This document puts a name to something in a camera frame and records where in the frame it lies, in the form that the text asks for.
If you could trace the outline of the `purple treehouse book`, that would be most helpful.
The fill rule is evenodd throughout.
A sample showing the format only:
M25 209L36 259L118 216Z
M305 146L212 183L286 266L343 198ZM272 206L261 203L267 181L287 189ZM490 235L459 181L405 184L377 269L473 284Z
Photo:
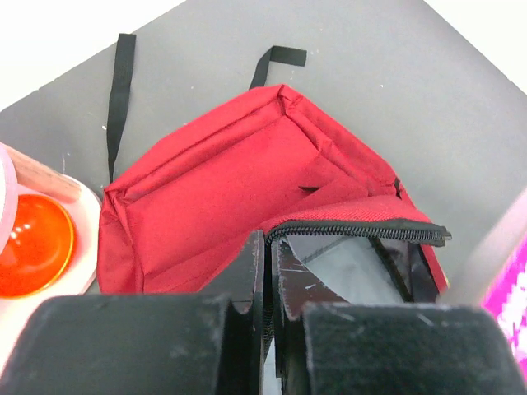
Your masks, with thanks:
M482 307L496 319L526 376L526 238L507 259Z

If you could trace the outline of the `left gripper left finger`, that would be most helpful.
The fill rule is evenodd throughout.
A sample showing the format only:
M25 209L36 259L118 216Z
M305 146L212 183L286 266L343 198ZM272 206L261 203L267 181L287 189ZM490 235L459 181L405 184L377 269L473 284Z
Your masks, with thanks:
M258 394L264 236L194 294L54 297L30 316L4 394Z

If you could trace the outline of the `red backpack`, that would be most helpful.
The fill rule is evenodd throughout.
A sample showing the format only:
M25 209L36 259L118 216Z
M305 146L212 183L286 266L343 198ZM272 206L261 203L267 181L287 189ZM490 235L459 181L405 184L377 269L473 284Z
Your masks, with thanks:
M162 138L120 176L100 212L97 279L109 294L191 293L240 254L251 233L342 235L410 249L399 284L410 301L447 287L434 253L450 237L392 167L289 86L270 63L302 67L307 52L274 45L250 88Z

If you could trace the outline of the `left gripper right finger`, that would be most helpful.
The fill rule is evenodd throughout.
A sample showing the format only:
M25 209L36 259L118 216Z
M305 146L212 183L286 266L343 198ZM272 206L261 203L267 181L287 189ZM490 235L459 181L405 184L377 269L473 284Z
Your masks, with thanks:
M271 245L277 375L285 394L518 394L521 372L481 309L349 304Z

